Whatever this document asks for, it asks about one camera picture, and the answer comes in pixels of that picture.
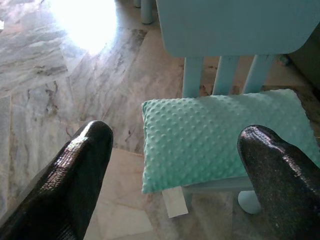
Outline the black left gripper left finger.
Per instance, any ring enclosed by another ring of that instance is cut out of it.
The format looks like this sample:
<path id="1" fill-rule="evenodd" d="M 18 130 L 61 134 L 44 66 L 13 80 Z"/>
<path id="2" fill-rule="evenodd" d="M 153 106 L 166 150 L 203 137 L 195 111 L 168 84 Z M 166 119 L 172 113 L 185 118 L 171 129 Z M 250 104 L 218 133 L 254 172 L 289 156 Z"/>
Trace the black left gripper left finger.
<path id="1" fill-rule="evenodd" d="M 113 148 L 103 121 L 83 125 L 0 220 L 3 240 L 82 240 Z"/>

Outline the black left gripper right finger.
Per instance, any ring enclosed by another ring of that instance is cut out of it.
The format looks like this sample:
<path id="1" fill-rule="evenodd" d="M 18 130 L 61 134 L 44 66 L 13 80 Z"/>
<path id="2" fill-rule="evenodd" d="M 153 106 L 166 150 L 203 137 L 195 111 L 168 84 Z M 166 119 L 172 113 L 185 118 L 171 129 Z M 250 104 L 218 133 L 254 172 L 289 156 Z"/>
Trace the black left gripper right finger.
<path id="1" fill-rule="evenodd" d="M 320 238 L 320 169 L 262 125 L 244 128 L 237 150 L 268 225 L 280 240 Z"/>

